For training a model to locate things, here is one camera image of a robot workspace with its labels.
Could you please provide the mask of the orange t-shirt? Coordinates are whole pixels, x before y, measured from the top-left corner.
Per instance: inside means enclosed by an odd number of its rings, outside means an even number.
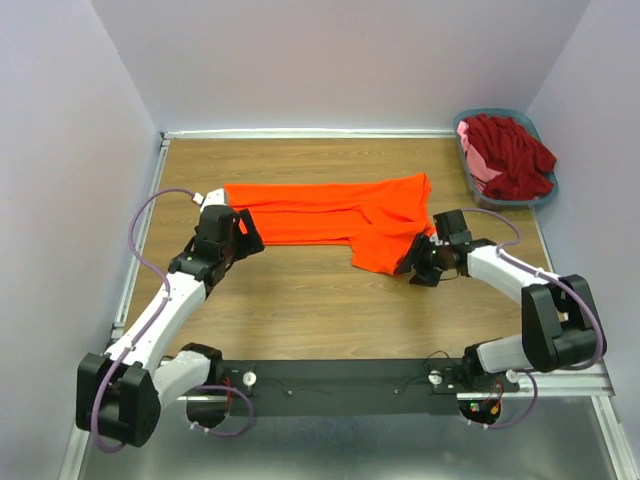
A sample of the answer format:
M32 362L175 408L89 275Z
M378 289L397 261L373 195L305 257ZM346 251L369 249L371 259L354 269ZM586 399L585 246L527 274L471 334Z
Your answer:
M418 234L431 236L431 183L424 173L369 183L228 183L267 246L341 245L352 265L392 275Z

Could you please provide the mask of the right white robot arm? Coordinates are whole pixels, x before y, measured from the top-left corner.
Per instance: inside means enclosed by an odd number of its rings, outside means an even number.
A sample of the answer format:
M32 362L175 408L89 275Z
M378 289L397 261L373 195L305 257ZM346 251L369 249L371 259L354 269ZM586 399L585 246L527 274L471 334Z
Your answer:
M418 234L395 272L414 285L435 287L453 270L484 282L520 307L521 332L465 349L460 379L480 392L509 370L549 373L582 370L598 363L607 341L588 281L559 276L507 252L506 243L473 237L466 210L434 216L433 236Z

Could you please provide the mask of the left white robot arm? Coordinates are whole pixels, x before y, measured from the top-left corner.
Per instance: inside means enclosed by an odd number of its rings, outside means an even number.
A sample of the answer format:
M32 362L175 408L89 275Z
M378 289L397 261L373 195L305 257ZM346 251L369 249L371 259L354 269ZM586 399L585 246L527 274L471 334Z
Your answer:
M161 359L234 263L263 249L249 210L202 208L194 236L170 261L159 291L134 325L103 354L87 354L78 366L75 424L92 433L102 451L143 446L162 409L192 389L247 397L231 386L215 348L192 343L168 363Z

